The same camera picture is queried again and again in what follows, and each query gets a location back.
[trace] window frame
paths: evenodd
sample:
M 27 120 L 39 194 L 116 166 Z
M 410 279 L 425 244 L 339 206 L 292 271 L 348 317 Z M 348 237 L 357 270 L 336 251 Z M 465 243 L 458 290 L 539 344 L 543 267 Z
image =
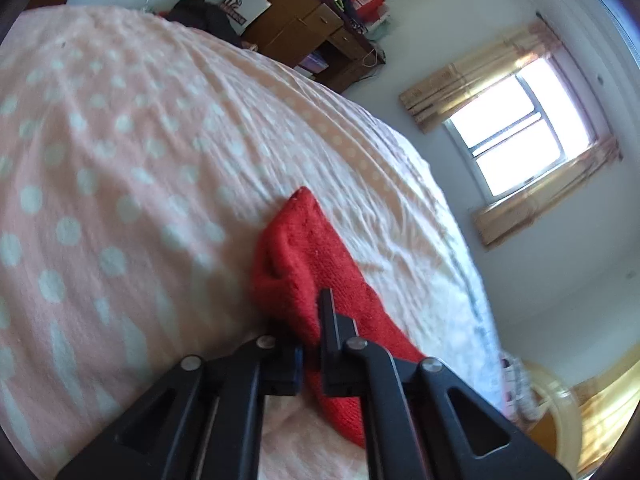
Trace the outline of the window frame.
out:
M 591 86 L 587 82 L 587 79 L 585 78 L 584 74 L 581 72 L 580 68 L 576 65 L 573 57 L 567 52 L 565 48 L 560 48 L 551 56 L 547 57 L 546 61 L 554 70 L 554 72 L 556 73 L 556 76 L 558 76 L 558 80 L 562 84 L 562 87 L 564 88 L 567 95 L 573 102 L 576 111 L 580 115 L 580 118 L 584 123 L 585 129 L 587 130 L 587 133 L 590 136 L 589 146 L 593 146 L 599 139 L 609 136 L 610 135 L 609 124 L 607 123 L 607 120 L 604 117 L 602 107 L 598 102 L 593 90 L 591 89 Z M 556 131 L 554 130 L 553 125 L 549 121 L 546 115 L 546 112 L 544 111 L 544 108 L 540 104 L 536 95 L 533 93 L 529 85 L 526 83 L 526 81 L 524 81 L 524 79 L 520 76 L 519 73 L 515 73 L 513 75 L 516 76 L 516 79 L 518 80 L 523 90 L 527 93 L 527 96 L 529 97 L 529 99 L 534 105 L 533 111 L 527 114 L 524 118 L 521 118 L 515 121 L 514 123 L 510 124 L 506 128 L 502 129 L 500 132 L 493 134 L 492 136 L 485 139 L 483 142 L 480 142 L 479 144 L 476 144 L 471 148 L 466 145 L 466 142 L 463 140 L 462 135 L 460 135 L 459 131 L 456 129 L 451 119 L 447 119 L 443 123 L 444 127 L 447 129 L 452 140 L 454 141 L 454 144 L 456 145 L 458 151 L 460 152 L 462 158 L 465 160 L 466 165 L 469 171 L 471 172 L 471 175 L 474 178 L 476 186 L 478 187 L 478 191 L 484 197 L 484 200 L 487 205 L 500 202 L 500 200 L 503 200 L 504 198 L 522 190 L 524 187 L 527 187 L 532 182 L 535 182 L 543 178 L 547 173 L 553 170 L 553 168 L 556 168 L 561 164 L 569 160 L 572 160 L 571 158 L 566 157 L 562 143 L 559 141 L 558 135 L 556 134 Z M 526 120 L 526 118 L 533 117 L 537 113 L 540 113 L 541 115 L 539 121 L 545 121 L 552 135 L 554 136 L 556 143 L 558 144 L 558 147 L 560 149 L 559 157 L 555 161 L 553 161 L 551 164 L 549 164 L 547 167 L 543 168 L 541 171 L 539 171 L 537 174 L 533 175 L 532 177 L 528 178 L 527 180 L 519 184 L 516 184 L 515 186 L 511 187 L 510 189 L 506 190 L 503 193 L 500 193 L 499 195 L 494 195 L 491 192 L 491 189 L 489 188 L 489 185 L 484 177 L 484 174 L 482 173 L 482 170 L 480 169 L 480 166 L 476 162 L 476 158 L 486 153 L 488 150 L 485 152 L 479 153 L 476 156 L 473 155 L 473 152 L 477 150 L 478 147 L 481 147 L 482 144 L 489 142 L 491 139 L 495 139 L 496 137 L 508 131 L 510 128 L 513 128 L 518 123 Z M 507 139 L 511 139 L 513 136 L 522 132 L 524 129 L 525 128 L 518 130 L 511 136 L 501 140 L 495 146 L 498 146 L 502 142 L 505 142 Z

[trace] window pane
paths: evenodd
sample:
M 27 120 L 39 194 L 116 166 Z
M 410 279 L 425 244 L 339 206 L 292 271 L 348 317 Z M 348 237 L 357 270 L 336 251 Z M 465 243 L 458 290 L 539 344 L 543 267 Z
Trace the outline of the window pane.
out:
M 500 144 L 504 139 L 511 137 L 513 134 L 519 132 L 520 130 L 524 130 L 527 126 L 531 126 L 533 123 L 539 121 L 542 118 L 540 113 L 533 114 L 529 119 L 525 119 L 524 121 L 516 124 L 513 128 L 509 128 L 503 134 L 498 135 L 495 139 L 491 139 L 489 142 L 480 146 L 477 150 L 474 150 L 472 153 L 473 156 L 478 156 L 481 153 L 490 150 L 496 144 Z
M 453 114 L 451 121 L 471 148 L 532 111 L 533 103 L 511 76 Z
M 520 71 L 554 126 L 568 158 L 579 155 L 590 144 L 582 118 L 556 72 L 545 59 L 534 61 Z
M 514 135 L 476 162 L 494 196 L 536 176 L 560 157 L 560 149 L 545 121 Z

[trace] beige curtain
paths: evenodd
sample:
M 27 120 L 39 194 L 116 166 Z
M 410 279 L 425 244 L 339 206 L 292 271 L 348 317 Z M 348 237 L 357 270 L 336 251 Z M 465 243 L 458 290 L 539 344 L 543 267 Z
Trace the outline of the beige curtain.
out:
M 536 20 L 441 68 L 400 94 L 400 100 L 426 133 L 491 85 L 560 46 L 553 31 Z
M 585 152 L 553 168 L 543 178 L 474 214 L 485 247 L 493 248 L 530 226 L 540 215 L 581 186 L 606 164 L 620 158 L 614 137 L 599 140 Z
M 599 465 L 618 442 L 640 402 L 640 344 L 604 374 L 574 387 L 582 401 L 581 472 Z

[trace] window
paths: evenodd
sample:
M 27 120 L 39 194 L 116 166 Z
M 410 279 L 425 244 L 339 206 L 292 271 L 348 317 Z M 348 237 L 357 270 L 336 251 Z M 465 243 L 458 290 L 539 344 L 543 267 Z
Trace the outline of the window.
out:
M 593 93 L 564 50 L 495 84 L 446 125 L 488 204 L 580 155 L 607 129 Z

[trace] red sock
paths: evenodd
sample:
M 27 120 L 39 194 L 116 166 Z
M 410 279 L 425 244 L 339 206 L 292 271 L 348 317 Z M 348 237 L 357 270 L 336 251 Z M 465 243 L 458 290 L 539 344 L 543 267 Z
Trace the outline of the red sock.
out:
M 252 299 L 265 314 L 285 321 L 306 346 L 315 348 L 320 341 L 316 302 L 322 288 L 333 289 L 336 312 L 353 318 L 362 337 L 382 345 L 394 357 L 423 359 L 386 314 L 313 194 L 302 187 L 260 236 L 252 269 Z M 307 369 L 305 378 L 331 425 L 364 447 L 359 400 L 324 397 L 316 370 Z

